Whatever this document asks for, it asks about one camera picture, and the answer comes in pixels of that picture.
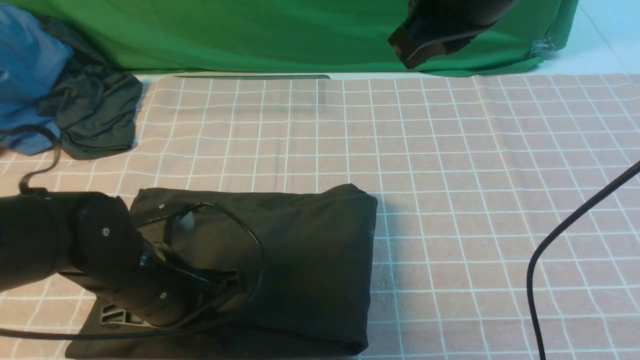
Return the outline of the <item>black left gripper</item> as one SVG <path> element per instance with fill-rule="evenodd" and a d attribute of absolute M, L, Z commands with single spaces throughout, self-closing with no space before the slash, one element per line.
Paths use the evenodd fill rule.
<path fill-rule="evenodd" d="M 97 298 L 101 326 L 178 328 L 245 290 L 237 269 L 202 269 L 146 240 L 83 244 L 61 276 Z"/>

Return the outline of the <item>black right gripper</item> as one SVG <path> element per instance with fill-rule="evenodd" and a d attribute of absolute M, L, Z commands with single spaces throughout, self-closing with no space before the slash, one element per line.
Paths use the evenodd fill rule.
<path fill-rule="evenodd" d="M 492 29 L 516 0 L 410 0 L 407 17 L 387 42 L 407 70 L 457 53 Z"/>

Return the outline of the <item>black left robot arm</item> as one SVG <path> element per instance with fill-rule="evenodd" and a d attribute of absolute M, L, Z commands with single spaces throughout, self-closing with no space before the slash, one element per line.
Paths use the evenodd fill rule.
<path fill-rule="evenodd" d="M 103 318 L 172 328 L 244 289 L 237 269 L 189 265 L 144 238 L 124 201 L 102 193 L 1 199 L 1 290 L 66 277 L 105 301 Z"/>

